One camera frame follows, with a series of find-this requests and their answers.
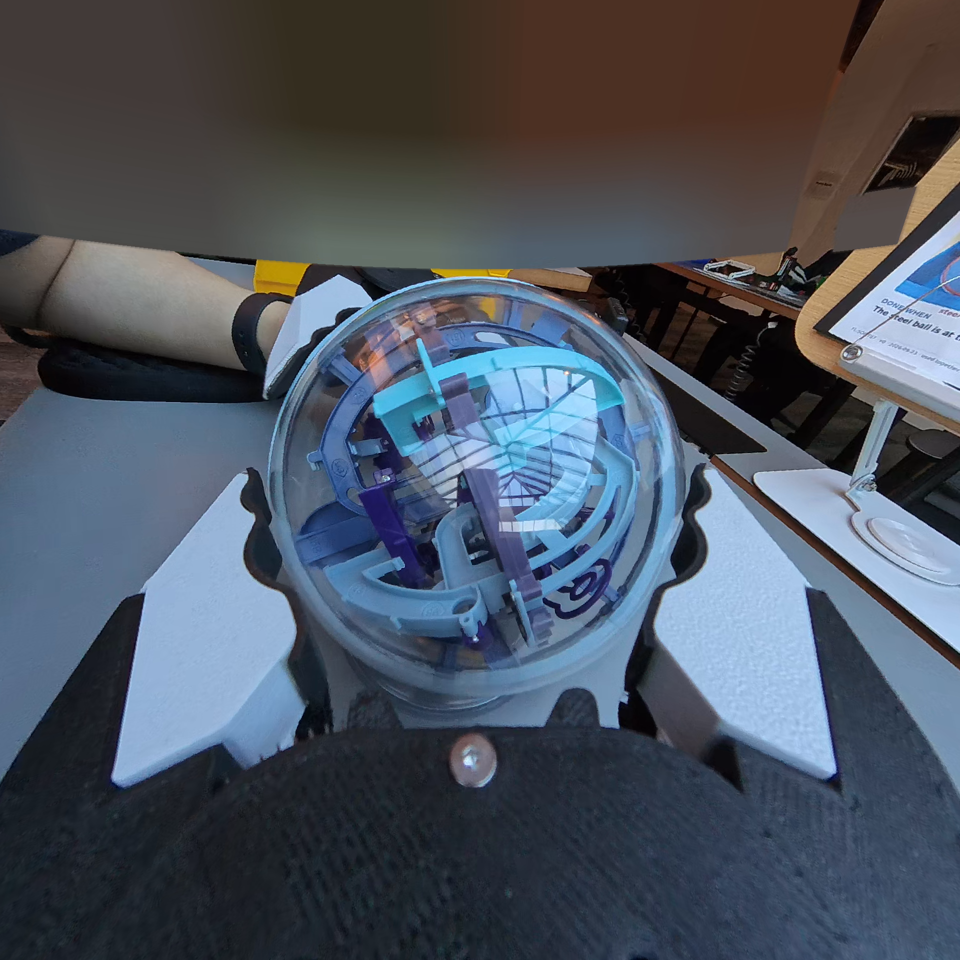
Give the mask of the black wrist rest pad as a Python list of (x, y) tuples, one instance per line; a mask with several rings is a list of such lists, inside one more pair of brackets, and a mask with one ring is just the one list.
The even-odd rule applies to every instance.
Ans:
[(262, 381), (242, 369), (164, 359), (72, 340), (56, 340), (39, 358), (44, 387), (112, 402), (262, 402)]

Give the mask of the wooden desk with clutter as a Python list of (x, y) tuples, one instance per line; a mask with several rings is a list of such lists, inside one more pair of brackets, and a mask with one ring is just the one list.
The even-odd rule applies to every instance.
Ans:
[(807, 303), (803, 297), (787, 291), (768, 291), (751, 284), (733, 280), (713, 271), (691, 266), (686, 262), (655, 263), (656, 267), (686, 279), (705, 289), (718, 291), (722, 297), (729, 296), (749, 303), (774, 314), (796, 320)]

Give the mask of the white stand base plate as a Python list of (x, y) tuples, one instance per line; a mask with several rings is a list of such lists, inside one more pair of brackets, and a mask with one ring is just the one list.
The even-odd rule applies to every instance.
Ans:
[(760, 471), (753, 484), (889, 593), (916, 585), (957, 588), (959, 547), (878, 491), (876, 470), (898, 406), (874, 403), (851, 476), (831, 468)]

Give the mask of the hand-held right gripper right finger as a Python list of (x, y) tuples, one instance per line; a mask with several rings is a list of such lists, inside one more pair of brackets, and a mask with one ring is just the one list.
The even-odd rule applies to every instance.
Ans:
[(669, 743), (705, 758), (722, 739), (820, 781), (837, 772), (808, 581), (706, 464), (695, 469), (625, 686)]

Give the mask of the instruction sheet on wooden stand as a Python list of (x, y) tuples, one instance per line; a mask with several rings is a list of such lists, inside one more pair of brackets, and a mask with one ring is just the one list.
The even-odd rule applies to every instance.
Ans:
[[(959, 182), (959, 144), (954, 143), (923, 177), (916, 187), (901, 233), (899, 243), (906, 242), (932, 210)], [(875, 246), (854, 250), (846, 261), (810, 296), (796, 321), (795, 338), (802, 355), (828, 374), (846, 381), (863, 396), (875, 400), (899, 401), (891, 390), (878, 387), (839, 365), (841, 343), (825, 333), (817, 332), (816, 325), (840, 301), (851, 293), (859, 282), (877, 268), (884, 258), (896, 251), (895, 246)]]

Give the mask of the black wall poster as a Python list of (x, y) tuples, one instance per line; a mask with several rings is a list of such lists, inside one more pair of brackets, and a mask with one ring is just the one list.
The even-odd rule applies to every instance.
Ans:
[(959, 113), (911, 115), (870, 174), (862, 195), (914, 188), (959, 136)]

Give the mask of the person's left forearm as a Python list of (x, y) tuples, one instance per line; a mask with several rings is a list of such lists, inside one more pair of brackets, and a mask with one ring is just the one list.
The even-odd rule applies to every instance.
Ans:
[(3, 324), (228, 369), (246, 295), (167, 250), (40, 236), (1, 258)]

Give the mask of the clear plastic ball stand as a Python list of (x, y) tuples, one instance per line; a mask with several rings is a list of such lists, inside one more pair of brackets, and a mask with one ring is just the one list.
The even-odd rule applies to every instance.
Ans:
[(446, 694), (431, 692), (414, 687), (411, 684), (394, 682), (388, 678), (375, 677), (372, 681), (380, 690), (385, 691), (402, 708), (426, 714), (466, 714), (493, 709), (506, 705), (511, 695), (473, 696), (464, 693)]

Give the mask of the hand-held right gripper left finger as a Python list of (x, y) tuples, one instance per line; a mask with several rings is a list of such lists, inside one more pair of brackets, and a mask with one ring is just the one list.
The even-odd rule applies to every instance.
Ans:
[(237, 474), (144, 583), (111, 779), (130, 787), (222, 746), (251, 767), (331, 723), (325, 668), (258, 472)]

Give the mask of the yellow plastic bin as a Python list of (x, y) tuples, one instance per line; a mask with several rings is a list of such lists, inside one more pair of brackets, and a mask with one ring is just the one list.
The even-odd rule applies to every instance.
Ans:
[[(359, 283), (359, 277), (354, 271), (354, 268), (355, 267), (338, 265), (321, 265), (316, 263), (307, 264), (259, 259), (256, 261), (254, 267), (253, 288), (255, 292), (259, 293), (278, 293), (293, 297), (295, 295), (305, 294), (327, 280), (332, 279), (334, 276), (342, 276), (361, 286)], [(443, 269), (431, 271), (435, 272), (440, 279), (508, 279), (511, 272), (510, 269), (483, 268), (456, 270)], [(377, 299), (385, 296), (385, 294), (370, 294), (370, 296)]]

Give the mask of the clear maze ball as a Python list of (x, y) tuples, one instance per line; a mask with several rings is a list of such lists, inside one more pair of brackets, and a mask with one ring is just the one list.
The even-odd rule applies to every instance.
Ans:
[(634, 647), (685, 498), (658, 384), (533, 285), (343, 311), (283, 394), (270, 509), (306, 613), (372, 678), (518, 695)]

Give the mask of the black smartwatch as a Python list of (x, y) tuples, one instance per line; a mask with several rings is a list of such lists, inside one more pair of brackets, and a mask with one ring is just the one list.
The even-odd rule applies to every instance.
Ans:
[(264, 313), (272, 306), (288, 308), (294, 297), (279, 293), (254, 292), (237, 306), (231, 326), (234, 352), (241, 366), (250, 374), (266, 377), (267, 361), (283, 325), (283, 318), (267, 322)]

